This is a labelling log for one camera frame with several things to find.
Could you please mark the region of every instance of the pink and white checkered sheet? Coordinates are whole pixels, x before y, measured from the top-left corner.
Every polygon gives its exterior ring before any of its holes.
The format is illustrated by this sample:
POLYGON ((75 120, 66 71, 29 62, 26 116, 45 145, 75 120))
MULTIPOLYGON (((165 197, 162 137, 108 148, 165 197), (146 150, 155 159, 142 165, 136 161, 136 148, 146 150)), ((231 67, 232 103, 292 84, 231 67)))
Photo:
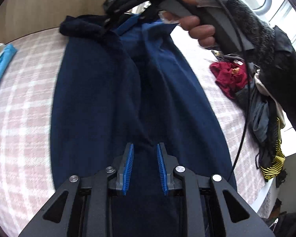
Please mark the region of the pink and white checkered sheet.
MULTIPOLYGON (((225 135, 232 161, 244 114, 215 84, 209 65, 215 57, 177 27, 175 44, 199 79, 225 135)), ((0 225, 16 237, 54 193, 50 159, 51 109, 67 38, 58 28, 12 42, 18 52, 0 83, 0 225)), ((264 185, 255 168, 258 146, 246 135, 235 168, 238 192, 253 203, 264 185)))

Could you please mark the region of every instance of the wooden panel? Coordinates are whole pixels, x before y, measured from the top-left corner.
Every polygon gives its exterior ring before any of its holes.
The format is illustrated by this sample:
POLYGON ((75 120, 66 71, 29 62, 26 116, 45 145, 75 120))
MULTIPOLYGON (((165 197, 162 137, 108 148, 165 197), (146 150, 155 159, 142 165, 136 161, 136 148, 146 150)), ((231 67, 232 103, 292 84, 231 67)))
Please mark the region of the wooden panel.
POLYGON ((0 42, 57 27, 66 15, 103 14, 104 0, 5 0, 0 6, 0 42))

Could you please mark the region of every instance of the bed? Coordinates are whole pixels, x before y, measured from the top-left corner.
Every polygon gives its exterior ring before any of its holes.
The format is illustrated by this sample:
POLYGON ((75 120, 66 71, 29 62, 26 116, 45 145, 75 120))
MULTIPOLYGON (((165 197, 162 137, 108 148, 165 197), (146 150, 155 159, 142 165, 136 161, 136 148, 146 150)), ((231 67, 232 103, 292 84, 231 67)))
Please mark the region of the bed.
MULTIPOLYGON (((244 127, 244 112, 215 84, 213 54, 180 27, 171 34, 197 76, 225 135, 232 162, 244 127)), ((50 121, 57 74, 67 37, 58 28, 11 42, 18 52, 0 83, 0 226, 16 237, 54 193, 50 161, 50 121)), ((256 169, 259 148, 246 134, 235 168, 238 193, 253 204, 265 182, 256 169)), ((271 205, 259 215, 267 217, 271 205)))

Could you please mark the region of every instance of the dark blue pants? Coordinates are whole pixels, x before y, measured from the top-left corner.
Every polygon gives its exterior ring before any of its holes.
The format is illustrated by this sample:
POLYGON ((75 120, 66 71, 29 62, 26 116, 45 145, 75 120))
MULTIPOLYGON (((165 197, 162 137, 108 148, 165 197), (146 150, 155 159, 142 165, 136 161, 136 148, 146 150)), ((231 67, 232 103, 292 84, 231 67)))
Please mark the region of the dark blue pants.
MULTIPOLYGON (((132 142, 129 191, 113 202, 114 236, 179 236, 180 199, 163 195, 156 144, 164 142, 168 154, 196 174, 227 178, 224 135, 170 37, 175 25, 131 18, 100 36, 100 20, 67 17, 60 28, 70 38, 52 110, 55 188, 71 175, 86 177, 111 165, 132 142)), ((230 183, 236 188, 234 177, 230 183)))

